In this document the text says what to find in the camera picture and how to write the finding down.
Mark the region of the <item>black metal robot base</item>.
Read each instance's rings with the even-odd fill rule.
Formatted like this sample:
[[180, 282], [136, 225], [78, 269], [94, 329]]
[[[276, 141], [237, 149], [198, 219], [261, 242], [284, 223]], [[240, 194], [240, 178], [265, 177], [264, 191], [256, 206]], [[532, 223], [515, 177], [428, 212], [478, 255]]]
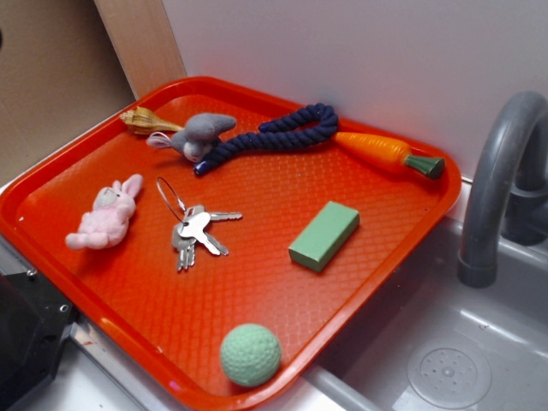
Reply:
[[44, 275], [1, 276], [1, 409], [16, 410], [57, 375], [75, 319], [72, 302]]

